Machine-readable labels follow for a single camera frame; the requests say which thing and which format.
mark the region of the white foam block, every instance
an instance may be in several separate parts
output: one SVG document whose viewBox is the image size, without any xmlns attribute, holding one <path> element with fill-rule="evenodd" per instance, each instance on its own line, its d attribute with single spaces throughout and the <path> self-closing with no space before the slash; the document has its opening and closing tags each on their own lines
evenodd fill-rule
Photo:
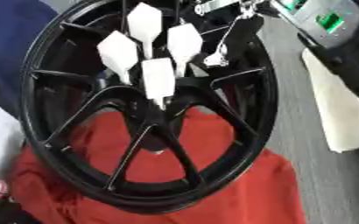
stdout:
<svg viewBox="0 0 359 224">
<path fill-rule="evenodd" d="M 153 56 L 152 43 L 162 32 L 162 11 L 146 3 L 139 3 L 128 15 L 130 35 L 143 43 L 144 56 Z"/>
<path fill-rule="evenodd" d="M 145 60 L 142 62 L 142 68 L 147 98 L 155 100 L 163 108 L 163 98 L 174 95 L 175 90 L 171 60 L 169 58 Z"/>
<path fill-rule="evenodd" d="M 192 24 L 174 26 L 168 31 L 167 48 L 176 63 L 176 75 L 184 77 L 187 62 L 201 51 L 202 37 Z"/>
<path fill-rule="evenodd" d="M 130 85 L 129 70 L 138 61 L 137 45 L 119 31 L 112 32 L 98 45 L 102 63 Z"/>
</svg>

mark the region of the black wheel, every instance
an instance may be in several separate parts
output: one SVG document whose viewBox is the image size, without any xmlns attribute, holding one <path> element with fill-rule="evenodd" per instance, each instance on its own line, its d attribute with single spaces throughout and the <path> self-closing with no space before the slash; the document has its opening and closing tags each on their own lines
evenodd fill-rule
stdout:
<svg viewBox="0 0 359 224">
<path fill-rule="evenodd" d="M 186 77 L 177 80 L 171 103 L 161 111 L 145 99 L 140 65 L 130 71 L 134 85 L 122 85 L 116 75 L 105 75 L 106 67 L 96 50 L 96 45 L 115 29 L 126 32 L 123 15 L 136 6 L 128 2 L 82 1 L 45 28 L 32 45 L 22 71 L 20 120 L 39 158 L 84 195 L 133 213 L 167 213 L 215 193 L 246 171 L 271 134 L 278 85 L 269 56 L 255 36 L 228 66 L 205 68 L 197 59 L 192 62 Z M 148 4 L 163 11 L 164 30 L 188 11 L 186 6 L 175 10 L 176 3 L 171 1 Z M 215 50 L 229 21 L 224 17 L 199 17 L 194 25 L 205 41 L 202 54 L 207 55 Z M 154 51 L 161 57 L 169 55 L 164 33 L 154 43 Z M 207 75 L 200 77 L 196 71 Z M 217 89 L 224 93 L 225 100 Z M 177 136 L 186 111 L 200 105 L 226 120 L 236 135 L 221 157 L 199 171 Z M 111 175 L 78 157 L 69 143 L 72 130 L 107 108 L 122 112 L 131 134 L 130 146 Z M 185 177 L 167 183 L 130 182 L 125 173 L 144 147 L 140 143 L 151 144 L 154 139 L 169 146 L 182 164 Z"/>
</svg>

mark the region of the floor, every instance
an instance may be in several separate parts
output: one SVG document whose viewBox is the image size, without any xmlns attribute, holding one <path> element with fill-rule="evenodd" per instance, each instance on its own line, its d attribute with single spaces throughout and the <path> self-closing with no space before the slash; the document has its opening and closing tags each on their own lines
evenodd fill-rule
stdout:
<svg viewBox="0 0 359 224">
<path fill-rule="evenodd" d="M 77 0 L 42 0 L 63 11 Z M 359 157 L 328 150 L 295 30 L 269 18 L 260 37 L 280 85 L 278 120 L 268 147 L 292 161 L 307 223 L 359 224 Z"/>
</svg>

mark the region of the red cloth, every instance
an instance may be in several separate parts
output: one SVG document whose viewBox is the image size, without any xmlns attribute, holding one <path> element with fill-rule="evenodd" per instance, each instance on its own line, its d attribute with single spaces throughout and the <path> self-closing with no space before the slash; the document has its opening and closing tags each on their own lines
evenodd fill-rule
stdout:
<svg viewBox="0 0 359 224">
<path fill-rule="evenodd" d="M 73 147 L 90 164 L 111 173 L 130 137 L 117 112 L 99 115 L 74 133 Z M 179 140 L 199 169 L 213 162 L 232 141 L 231 127 L 216 115 L 191 109 Z M 183 176 L 170 151 L 154 155 L 142 150 L 127 179 L 167 181 Z M 45 224 L 304 224 L 295 173 L 282 157 L 264 150 L 252 167 L 227 188 L 195 206 L 164 215 L 126 213 L 72 190 L 24 150 L 12 175 L 11 193 L 24 210 Z"/>
</svg>

